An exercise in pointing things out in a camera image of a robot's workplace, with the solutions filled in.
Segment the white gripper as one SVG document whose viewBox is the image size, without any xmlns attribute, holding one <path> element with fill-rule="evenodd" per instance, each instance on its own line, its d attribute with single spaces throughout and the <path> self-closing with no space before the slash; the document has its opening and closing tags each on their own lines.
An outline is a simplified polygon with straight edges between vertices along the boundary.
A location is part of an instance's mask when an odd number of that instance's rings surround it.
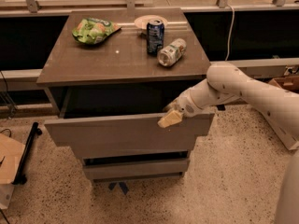
<svg viewBox="0 0 299 224">
<path fill-rule="evenodd" d="M 191 92 L 186 90 L 182 92 L 176 100 L 166 105 L 164 112 L 167 113 L 158 121 L 158 125 L 161 128 L 182 122 L 183 116 L 194 117 L 200 113 L 200 109 L 193 102 Z"/>
</svg>

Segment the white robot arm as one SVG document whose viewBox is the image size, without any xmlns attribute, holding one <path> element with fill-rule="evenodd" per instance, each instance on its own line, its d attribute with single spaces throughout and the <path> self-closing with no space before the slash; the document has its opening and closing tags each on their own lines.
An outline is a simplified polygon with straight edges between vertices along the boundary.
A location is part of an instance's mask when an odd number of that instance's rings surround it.
<svg viewBox="0 0 299 224">
<path fill-rule="evenodd" d="M 209 66 L 206 78 L 182 92 L 166 106 L 158 121 L 162 128 L 197 116 L 213 105 L 242 99 L 268 121 L 284 146 L 292 150 L 283 178 L 275 224 L 299 224 L 299 94 L 247 76 L 232 63 Z"/>
</svg>

